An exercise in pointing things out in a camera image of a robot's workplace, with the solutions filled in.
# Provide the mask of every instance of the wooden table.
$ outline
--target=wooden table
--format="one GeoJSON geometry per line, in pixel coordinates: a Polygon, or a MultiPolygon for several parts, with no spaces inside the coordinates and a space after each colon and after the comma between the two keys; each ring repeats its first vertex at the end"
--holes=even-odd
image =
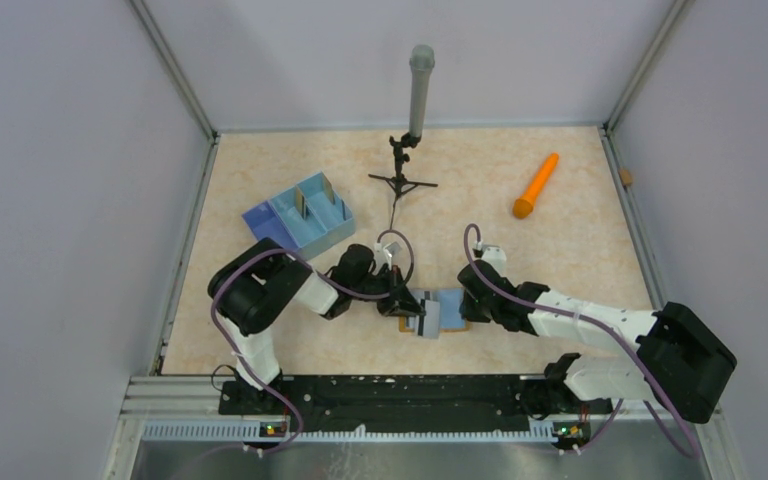
{"type": "MultiPolygon", "coordinates": [[[[389,135],[401,131],[223,135],[196,233],[163,373],[209,373],[232,363],[209,317],[207,283],[255,243],[240,215],[324,171],[357,219],[356,233],[313,260],[325,271],[351,243],[372,246],[387,228],[393,193],[368,173],[393,174],[389,135]]],[[[399,201],[395,228],[416,251],[411,287],[459,286],[464,227],[477,223],[501,246],[514,284],[545,283],[582,299],[650,308],[649,297],[595,127],[426,130],[405,174],[437,182],[399,201]],[[511,207],[551,152],[560,162],[528,218],[511,207]]],[[[401,260],[406,262],[406,255],[401,260]]],[[[374,304],[354,302],[326,321],[291,305],[275,322],[275,349],[287,374],[542,372],[574,342],[473,324],[427,340],[401,333],[374,304]]]]}

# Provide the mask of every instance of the black tripod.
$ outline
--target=black tripod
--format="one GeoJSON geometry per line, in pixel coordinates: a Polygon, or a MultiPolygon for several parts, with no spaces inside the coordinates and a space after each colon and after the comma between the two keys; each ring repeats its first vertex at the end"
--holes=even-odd
{"type": "MultiPolygon", "coordinates": [[[[384,180],[387,182],[387,185],[389,185],[393,190],[393,193],[396,194],[396,199],[393,200],[393,215],[396,213],[396,202],[398,202],[400,198],[407,195],[416,187],[437,186],[436,183],[414,182],[408,180],[408,178],[405,177],[405,175],[402,173],[402,166],[410,161],[410,156],[404,152],[404,149],[416,148],[416,146],[419,144],[420,138],[421,137],[411,136],[410,132],[402,135],[402,139],[398,142],[395,138],[390,137],[390,145],[393,147],[393,160],[396,163],[396,175],[388,178],[381,175],[373,175],[371,173],[369,174],[370,178],[374,178],[376,180],[384,180]]],[[[393,228],[393,215],[390,216],[390,228],[393,228]]]]}

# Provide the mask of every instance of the orange object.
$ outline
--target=orange object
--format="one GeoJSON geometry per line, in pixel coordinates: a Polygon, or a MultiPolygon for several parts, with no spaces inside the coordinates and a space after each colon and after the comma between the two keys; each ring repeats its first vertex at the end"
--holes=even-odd
{"type": "Polygon", "coordinates": [[[543,166],[537,171],[537,175],[534,176],[531,185],[529,185],[525,190],[525,193],[514,202],[515,217],[525,218],[534,210],[534,205],[537,203],[537,196],[540,195],[540,191],[543,190],[543,186],[546,185],[546,180],[549,180],[549,176],[552,175],[552,171],[555,170],[557,164],[557,153],[549,155],[549,158],[543,162],[543,166]]]}

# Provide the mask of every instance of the blue tray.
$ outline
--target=blue tray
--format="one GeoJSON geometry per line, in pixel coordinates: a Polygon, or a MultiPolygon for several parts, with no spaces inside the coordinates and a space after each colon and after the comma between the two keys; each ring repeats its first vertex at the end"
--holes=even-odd
{"type": "Polygon", "coordinates": [[[330,185],[319,172],[247,211],[243,220],[258,240],[269,237],[310,260],[355,233],[351,209],[330,185]]]}

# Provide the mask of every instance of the gray floor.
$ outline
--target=gray floor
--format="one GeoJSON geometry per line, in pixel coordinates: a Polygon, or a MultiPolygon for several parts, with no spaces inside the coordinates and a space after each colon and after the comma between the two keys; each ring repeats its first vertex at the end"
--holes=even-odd
{"type": "Polygon", "coordinates": [[[701,461],[679,455],[652,422],[616,422],[582,456],[536,453],[537,444],[298,444],[258,460],[225,450],[192,465],[219,444],[143,442],[132,480],[488,480],[488,479],[706,479],[701,461]]]}

